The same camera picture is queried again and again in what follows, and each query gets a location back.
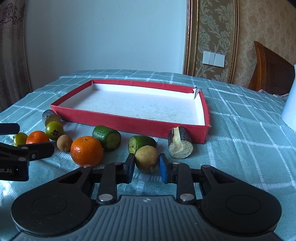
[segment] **kiwi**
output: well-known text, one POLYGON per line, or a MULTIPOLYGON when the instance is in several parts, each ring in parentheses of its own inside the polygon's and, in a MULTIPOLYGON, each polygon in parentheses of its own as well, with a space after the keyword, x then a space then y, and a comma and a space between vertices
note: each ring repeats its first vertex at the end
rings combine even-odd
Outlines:
POLYGON ((158 161, 159 153, 153 146, 143 146, 135 153, 135 164, 141 172, 153 172, 158 161))
POLYGON ((57 148, 62 152, 70 151, 72 145, 72 138, 68 135, 61 135, 57 139, 57 148))

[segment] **white wall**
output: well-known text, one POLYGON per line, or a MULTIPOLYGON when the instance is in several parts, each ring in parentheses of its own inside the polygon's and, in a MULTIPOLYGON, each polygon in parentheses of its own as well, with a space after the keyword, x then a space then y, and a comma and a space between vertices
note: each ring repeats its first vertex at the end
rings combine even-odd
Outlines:
POLYGON ((32 88, 87 69, 182 73, 186 0, 27 0, 32 88))

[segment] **gold picture frame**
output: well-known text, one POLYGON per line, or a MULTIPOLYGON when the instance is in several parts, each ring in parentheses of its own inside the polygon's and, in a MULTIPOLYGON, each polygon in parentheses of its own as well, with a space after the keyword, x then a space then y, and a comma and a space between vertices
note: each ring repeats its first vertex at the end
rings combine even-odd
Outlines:
MULTIPOLYGON (((227 76, 227 83, 232 83, 237 57, 238 28, 239 28, 239 7, 238 0, 233 0, 233 44, 231 48, 230 65, 227 76)), ((198 47, 199 27, 199 0, 187 0, 187 28, 184 53, 183 74, 194 76, 198 47)))
POLYGON ((198 44, 198 0, 187 0, 187 28, 183 74, 194 76, 198 44))

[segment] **orange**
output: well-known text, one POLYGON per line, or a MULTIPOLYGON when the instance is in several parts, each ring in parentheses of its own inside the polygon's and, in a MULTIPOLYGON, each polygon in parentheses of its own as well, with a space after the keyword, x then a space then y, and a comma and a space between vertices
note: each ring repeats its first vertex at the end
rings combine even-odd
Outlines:
POLYGON ((26 140, 26 144, 49 142, 48 136, 43 131, 32 132, 26 140))
POLYGON ((99 140, 91 136, 79 137, 71 145, 71 157, 80 165, 95 167, 103 159, 103 148, 99 140))

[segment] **blue plaid tablecloth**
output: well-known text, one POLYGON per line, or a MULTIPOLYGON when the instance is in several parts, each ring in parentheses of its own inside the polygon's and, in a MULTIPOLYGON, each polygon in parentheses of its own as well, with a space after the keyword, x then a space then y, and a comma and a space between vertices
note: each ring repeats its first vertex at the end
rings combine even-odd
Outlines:
MULTIPOLYGON (((276 228, 283 240, 296 240, 296 133, 280 118, 284 102, 272 95, 240 86, 191 76, 132 70, 78 71, 35 90, 0 113, 0 123, 17 122, 29 134, 45 130, 42 113, 62 95, 90 79, 132 79, 201 88, 210 110, 211 128, 206 144, 194 144, 193 153, 182 160, 191 168, 209 164, 274 195, 281 203, 282 217, 276 228)), ((93 127, 64 122, 65 132, 73 139, 92 135, 93 127)), ((114 152, 105 153, 102 168, 114 161, 125 161, 131 133, 121 133, 122 143, 114 152)), ((0 136, 12 144, 13 136, 0 136)), ((159 152, 168 154, 167 140, 155 138, 159 152)), ((0 180, 0 240, 18 234, 10 207, 22 193, 78 168, 69 153, 57 148, 51 158, 30 163, 27 182, 0 180)), ((159 172, 143 174, 135 168, 131 184, 119 184, 118 194, 175 195, 176 185, 164 184, 159 172)), ((202 198, 198 184, 197 198, 202 198)))

